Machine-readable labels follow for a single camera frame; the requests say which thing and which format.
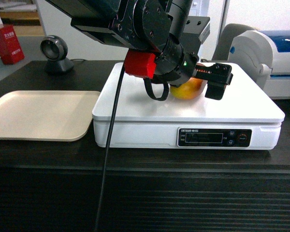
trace scale button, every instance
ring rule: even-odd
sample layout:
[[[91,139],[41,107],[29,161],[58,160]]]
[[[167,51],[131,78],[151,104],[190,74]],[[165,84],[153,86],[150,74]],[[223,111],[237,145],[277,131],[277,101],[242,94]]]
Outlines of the scale button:
[[[230,136],[230,137],[234,137],[234,136],[235,136],[235,131],[233,131],[233,130],[230,131],[230,132],[229,132],[229,136]]]
[[[240,143],[242,142],[246,142],[248,139],[248,136],[244,133],[241,133],[238,137],[237,137],[237,141],[239,141]]]
[[[234,145],[234,140],[229,140],[229,141],[228,141],[228,145],[229,145],[229,146],[233,146],[233,145]]]

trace red box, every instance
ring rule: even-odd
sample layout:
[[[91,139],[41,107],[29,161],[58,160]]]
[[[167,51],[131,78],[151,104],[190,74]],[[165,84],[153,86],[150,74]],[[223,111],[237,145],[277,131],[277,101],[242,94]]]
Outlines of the red box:
[[[0,57],[4,64],[15,64],[25,58],[13,25],[0,25]]]

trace dark wooden table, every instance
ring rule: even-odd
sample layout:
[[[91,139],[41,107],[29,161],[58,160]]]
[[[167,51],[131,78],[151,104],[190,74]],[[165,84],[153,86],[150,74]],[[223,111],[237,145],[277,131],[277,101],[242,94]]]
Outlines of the dark wooden table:
[[[62,76],[34,61],[0,81],[15,90],[97,90],[117,61],[78,61]],[[102,231],[290,231],[290,100],[270,151],[111,148]],[[90,231],[104,148],[0,140],[0,231]]]

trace orange fruit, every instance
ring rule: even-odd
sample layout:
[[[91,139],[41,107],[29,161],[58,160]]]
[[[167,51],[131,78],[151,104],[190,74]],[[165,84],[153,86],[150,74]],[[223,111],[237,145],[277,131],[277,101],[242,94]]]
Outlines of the orange fruit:
[[[172,95],[178,99],[191,100],[194,99],[203,92],[207,81],[191,77],[186,83],[180,87],[170,87]]]

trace printer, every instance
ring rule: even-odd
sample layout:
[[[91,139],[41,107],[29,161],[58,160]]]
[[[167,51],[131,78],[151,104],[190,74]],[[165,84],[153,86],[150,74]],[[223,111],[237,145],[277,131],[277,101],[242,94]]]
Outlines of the printer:
[[[290,99],[290,30],[248,30],[235,37],[228,62],[238,64],[272,99]]]

